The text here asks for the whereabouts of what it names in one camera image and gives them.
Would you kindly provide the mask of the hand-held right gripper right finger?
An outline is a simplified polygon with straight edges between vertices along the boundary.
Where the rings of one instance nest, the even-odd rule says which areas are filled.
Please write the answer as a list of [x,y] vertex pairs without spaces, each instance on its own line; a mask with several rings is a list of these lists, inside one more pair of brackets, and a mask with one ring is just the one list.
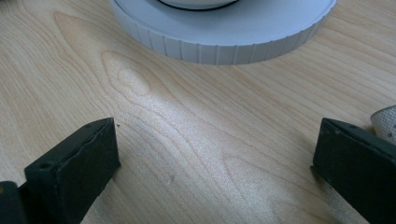
[[396,224],[396,146],[355,125],[323,119],[313,170],[370,224]]

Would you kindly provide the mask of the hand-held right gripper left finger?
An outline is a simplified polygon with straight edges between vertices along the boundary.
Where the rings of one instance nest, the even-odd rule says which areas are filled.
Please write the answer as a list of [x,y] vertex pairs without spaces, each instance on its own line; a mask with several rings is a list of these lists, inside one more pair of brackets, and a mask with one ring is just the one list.
[[119,168],[114,119],[82,126],[24,169],[34,224],[79,224]]

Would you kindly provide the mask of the white ribbed tray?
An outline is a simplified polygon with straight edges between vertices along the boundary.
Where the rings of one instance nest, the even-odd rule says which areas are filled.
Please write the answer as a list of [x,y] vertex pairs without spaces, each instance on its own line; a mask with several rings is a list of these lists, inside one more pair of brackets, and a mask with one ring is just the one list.
[[308,41],[337,0],[238,0],[191,11],[159,0],[109,0],[120,26],[136,41],[171,58],[204,64],[257,63]]

